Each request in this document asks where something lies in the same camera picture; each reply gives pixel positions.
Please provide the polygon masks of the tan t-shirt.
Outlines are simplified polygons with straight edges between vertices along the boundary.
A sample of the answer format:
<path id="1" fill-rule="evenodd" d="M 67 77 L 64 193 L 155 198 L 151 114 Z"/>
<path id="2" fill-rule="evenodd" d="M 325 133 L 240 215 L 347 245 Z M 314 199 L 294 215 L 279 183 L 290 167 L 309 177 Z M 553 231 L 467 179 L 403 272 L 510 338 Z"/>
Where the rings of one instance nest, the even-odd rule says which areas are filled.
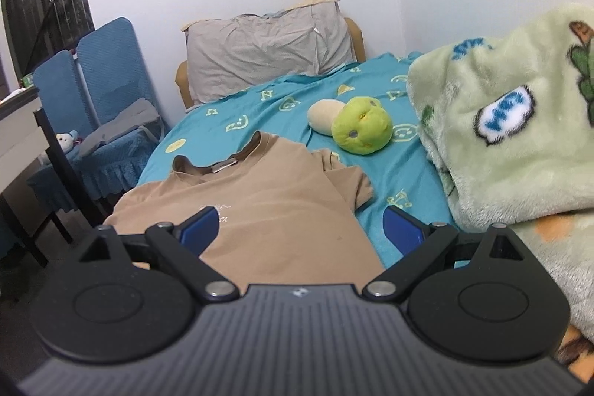
<path id="1" fill-rule="evenodd" d="M 199 167 L 173 159 L 167 178 L 140 185 L 108 223 L 120 234 L 179 224 L 206 206 L 218 236 L 202 260 L 240 289 L 250 284 L 355 284 L 383 264 L 355 212 L 372 200 L 369 177 L 330 150 L 255 132 L 238 153 Z"/>

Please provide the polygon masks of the blue folding chair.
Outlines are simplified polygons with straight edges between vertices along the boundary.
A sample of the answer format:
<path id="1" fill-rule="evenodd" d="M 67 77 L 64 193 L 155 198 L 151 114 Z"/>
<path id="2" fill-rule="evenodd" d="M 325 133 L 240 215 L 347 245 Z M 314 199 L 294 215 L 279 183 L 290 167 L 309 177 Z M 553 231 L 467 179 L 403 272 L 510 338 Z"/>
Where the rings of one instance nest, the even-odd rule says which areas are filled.
<path id="1" fill-rule="evenodd" d="M 81 142 L 65 154 L 94 202 L 133 189 L 150 156 L 168 131 L 132 23 L 117 18 L 79 40 L 75 51 L 62 50 L 33 71 L 44 112 L 55 134 L 77 131 Z M 129 132 L 89 156 L 79 145 L 139 98 L 157 109 L 158 122 Z"/>

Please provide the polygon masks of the teal patterned bed sheet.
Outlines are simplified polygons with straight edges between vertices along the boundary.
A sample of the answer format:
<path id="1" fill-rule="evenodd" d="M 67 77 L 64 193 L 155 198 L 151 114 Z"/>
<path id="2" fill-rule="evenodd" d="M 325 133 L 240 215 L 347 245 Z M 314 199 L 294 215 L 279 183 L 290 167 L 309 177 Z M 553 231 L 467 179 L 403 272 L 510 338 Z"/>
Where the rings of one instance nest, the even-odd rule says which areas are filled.
<path id="1" fill-rule="evenodd" d="M 383 233 L 385 209 L 396 206 L 423 222 L 452 222 L 435 167 L 419 139 L 418 119 L 407 94 L 409 67 L 418 58 L 386 53 L 363 63 L 345 64 L 324 76 L 288 74 L 192 109 L 159 144 L 140 176 L 145 184 L 167 177 L 172 160 L 186 156 L 198 166 L 227 158 L 246 145 L 255 131 L 329 149 L 344 165 L 358 165 L 369 176 L 375 197 L 356 217 L 386 266 L 401 253 Z M 314 102 L 370 96 L 381 102 L 393 122 L 393 138 L 379 152 L 352 155 L 330 137 L 313 132 L 307 112 Z"/>

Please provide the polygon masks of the green cream plush toy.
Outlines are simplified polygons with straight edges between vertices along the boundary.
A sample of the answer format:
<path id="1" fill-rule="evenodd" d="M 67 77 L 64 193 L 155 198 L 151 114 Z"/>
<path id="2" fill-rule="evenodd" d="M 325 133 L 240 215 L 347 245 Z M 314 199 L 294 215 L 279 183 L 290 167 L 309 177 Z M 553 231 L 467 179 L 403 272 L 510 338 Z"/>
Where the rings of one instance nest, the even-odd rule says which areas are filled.
<path id="1" fill-rule="evenodd" d="M 331 137 L 345 152 L 371 155 L 392 139 L 393 122 L 381 102 L 369 96 L 355 96 L 348 102 L 322 99 L 311 105 L 307 121 L 318 134 Z"/>

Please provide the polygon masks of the grey cloth on chair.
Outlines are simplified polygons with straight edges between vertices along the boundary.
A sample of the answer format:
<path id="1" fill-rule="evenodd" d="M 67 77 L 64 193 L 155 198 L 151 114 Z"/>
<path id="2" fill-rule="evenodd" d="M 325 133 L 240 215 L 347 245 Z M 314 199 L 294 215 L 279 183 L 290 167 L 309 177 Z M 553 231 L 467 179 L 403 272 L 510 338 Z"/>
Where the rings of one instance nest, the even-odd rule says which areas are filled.
<path id="1" fill-rule="evenodd" d="M 89 156 L 100 147 L 106 146 L 134 130 L 141 129 L 143 132 L 148 132 L 148 125 L 156 122 L 161 128 L 161 132 L 164 132 L 162 119 L 155 106 L 148 99 L 139 98 L 120 112 L 116 118 L 86 136 L 79 145 L 79 155 L 81 157 Z"/>

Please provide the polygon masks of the green fleece blanket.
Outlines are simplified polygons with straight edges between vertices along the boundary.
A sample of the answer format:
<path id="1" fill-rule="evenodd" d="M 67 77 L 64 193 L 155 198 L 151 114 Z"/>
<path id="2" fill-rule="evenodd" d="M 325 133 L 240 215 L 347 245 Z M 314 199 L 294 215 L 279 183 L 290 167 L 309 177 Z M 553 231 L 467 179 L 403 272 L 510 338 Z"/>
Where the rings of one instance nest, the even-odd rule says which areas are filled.
<path id="1" fill-rule="evenodd" d="M 593 9 L 569 3 L 502 38 L 418 57 L 408 96 L 456 224 L 515 231 L 561 287 L 559 361 L 593 378 Z"/>

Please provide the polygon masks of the small white plush toy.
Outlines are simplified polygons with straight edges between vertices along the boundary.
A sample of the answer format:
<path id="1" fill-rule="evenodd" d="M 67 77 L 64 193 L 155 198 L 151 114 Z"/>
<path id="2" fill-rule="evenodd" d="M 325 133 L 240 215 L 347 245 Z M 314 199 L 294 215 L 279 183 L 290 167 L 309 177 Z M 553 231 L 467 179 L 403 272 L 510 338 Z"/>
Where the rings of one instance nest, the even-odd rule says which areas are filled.
<path id="1" fill-rule="evenodd" d="M 65 132 L 64 134 L 56 134 L 56 140 L 61 147 L 62 152 L 68 154 L 74 147 L 81 142 L 79 133 L 77 131 Z"/>

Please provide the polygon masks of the white black desk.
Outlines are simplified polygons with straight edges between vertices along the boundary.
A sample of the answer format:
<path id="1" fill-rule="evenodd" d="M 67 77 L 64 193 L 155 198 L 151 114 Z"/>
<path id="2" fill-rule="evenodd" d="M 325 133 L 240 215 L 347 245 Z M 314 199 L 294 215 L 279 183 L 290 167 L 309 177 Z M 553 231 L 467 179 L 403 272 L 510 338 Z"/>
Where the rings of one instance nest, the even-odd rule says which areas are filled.
<path id="1" fill-rule="evenodd" d="M 105 217 L 58 145 L 38 89 L 31 86 L 1 101 L 1 189 L 9 187 L 41 154 L 47 154 L 58 180 L 89 225 L 102 224 Z"/>

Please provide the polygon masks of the grey pillow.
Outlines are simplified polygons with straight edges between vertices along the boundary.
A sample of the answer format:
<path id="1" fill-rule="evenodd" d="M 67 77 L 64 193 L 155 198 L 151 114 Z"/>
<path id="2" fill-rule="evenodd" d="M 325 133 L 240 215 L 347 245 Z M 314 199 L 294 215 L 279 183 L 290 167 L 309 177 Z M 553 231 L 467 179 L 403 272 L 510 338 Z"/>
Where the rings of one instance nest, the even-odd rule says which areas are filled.
<path id="1" fill-rule="evenodd" d="M 272 14 L 184 26 L 193 107 L 285 74 L 317 76 L 357 61 L 339 1 L 306 0 Z"/>

